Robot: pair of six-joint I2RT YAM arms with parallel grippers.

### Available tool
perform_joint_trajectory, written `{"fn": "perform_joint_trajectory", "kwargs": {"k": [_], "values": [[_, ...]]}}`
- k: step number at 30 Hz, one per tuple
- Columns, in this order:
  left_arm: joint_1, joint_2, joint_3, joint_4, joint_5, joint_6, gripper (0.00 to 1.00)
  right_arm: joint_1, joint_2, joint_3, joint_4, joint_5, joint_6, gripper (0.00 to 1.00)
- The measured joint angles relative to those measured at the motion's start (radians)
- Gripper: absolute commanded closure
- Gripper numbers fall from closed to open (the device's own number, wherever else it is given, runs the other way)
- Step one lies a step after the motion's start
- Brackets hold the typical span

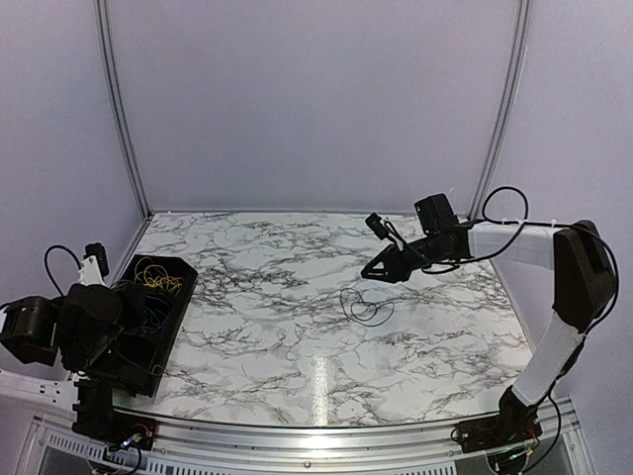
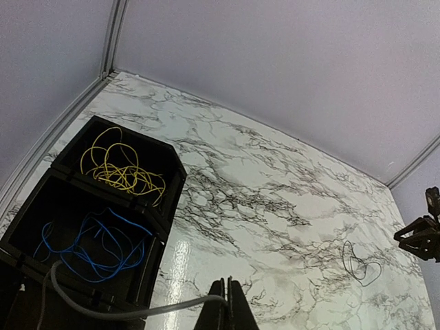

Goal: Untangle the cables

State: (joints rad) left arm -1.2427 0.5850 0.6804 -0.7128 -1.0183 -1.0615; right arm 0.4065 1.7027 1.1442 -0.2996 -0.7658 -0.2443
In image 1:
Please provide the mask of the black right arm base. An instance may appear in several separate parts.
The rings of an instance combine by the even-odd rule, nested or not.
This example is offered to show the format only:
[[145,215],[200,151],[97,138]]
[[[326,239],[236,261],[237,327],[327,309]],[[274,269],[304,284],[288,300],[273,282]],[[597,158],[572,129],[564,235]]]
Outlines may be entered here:
[[498,402],[498,413],[458,423],[450,437],[464,453],[500,448],[533,440],[542,434],[537,411],[543,400],[525,405],[507,388]]

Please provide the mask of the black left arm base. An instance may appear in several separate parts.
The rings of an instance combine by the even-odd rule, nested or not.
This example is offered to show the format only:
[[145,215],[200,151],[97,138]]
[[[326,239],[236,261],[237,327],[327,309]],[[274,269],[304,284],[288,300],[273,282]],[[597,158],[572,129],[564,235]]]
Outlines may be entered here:
[[113,389],[101,381],[82,379],[73,383],[77,389],[77,401],[71,408],[75,420],[73,432],[119,449],[124,442],[141,450],[152,449],[157,428],[155,419],[116,411],[113,406]]

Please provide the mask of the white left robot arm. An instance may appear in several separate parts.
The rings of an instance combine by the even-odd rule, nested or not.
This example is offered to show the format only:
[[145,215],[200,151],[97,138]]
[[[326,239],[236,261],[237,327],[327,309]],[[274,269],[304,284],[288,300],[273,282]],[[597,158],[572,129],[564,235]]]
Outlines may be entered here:
[[106,285],[104,278],[110,270],[106,249],[99,242],[85,245],[83,259],[64,245],[52,245],[44,255],[48,276],[52,275],[48,257],[57,249],[73,258],[79,281],[53,299],[30,296],[3,304],[1,344],[24,364],[52,366],[60,356],[66,370],[87,376],[73,383],[75,432],[119,440],[122,446],[149,441],[153,423],[116,411],[113,388],[90,374],[95,364],[115,350],[124,332],[142,326],[144,291],[134,283]]

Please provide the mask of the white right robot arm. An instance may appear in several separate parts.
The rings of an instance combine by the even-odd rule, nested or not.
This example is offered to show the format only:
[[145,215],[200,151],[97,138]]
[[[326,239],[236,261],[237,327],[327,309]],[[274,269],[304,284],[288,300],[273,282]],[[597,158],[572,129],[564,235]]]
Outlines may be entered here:
[[451,273],[466,265],[487,262],[498,273],[525,267],[531,290],[542,291],[536,303],[517,283],[503,278],[511,306],[528,332],[532,355],[525,368],[500,397],[490,434],[510,443],[524,432],[528,417],[574,368],[590,334],[613,311],[620,290],[616,257],[591,220],[573,223],[534,221],[529,202],[517,218],[460,218],[445,194],[415,203],[422,235],[404,237],[395,224],[377,213],[366,226],[384,247],[361,270],[367,280],[396,284],[414,272]]

